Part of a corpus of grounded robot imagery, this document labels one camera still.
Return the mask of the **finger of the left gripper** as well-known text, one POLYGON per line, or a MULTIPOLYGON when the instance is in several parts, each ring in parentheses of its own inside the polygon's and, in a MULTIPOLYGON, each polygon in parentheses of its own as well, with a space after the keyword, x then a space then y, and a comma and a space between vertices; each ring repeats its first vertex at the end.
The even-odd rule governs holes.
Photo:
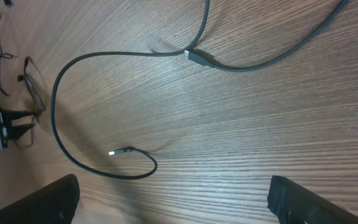
POLYGON ((20 110, 20 111, 12 111, 10 110, 9 112, 9 119, 10 120, 16 120, 16 119, 20 119, 26 116, 38 116, 39 113, 38 112, 33 112, 33 111, 26 111, 26 110, 20 110))
POLYGON ((20 139, 28 130, 32 129, 35 124, 22 124, 18 126, 11 126, 9 128, 9 139, 18 140, 20 139))

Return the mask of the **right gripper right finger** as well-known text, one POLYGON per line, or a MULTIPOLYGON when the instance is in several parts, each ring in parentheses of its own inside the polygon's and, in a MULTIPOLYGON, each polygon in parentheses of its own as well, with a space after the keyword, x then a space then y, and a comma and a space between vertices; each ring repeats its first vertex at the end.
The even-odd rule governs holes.
POLYGON ((283 176, 272 176, 267 201, 280 224, 358 224, 358 216, 283 176))

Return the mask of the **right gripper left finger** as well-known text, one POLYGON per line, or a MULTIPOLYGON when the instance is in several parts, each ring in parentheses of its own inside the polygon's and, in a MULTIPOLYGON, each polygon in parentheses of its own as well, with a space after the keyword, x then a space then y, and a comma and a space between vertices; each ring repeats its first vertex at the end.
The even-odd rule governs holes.
POLYGON ((68 174, 30 195, 0 209, 0 223, 70 224, 80 199, 80 186, 68 174))

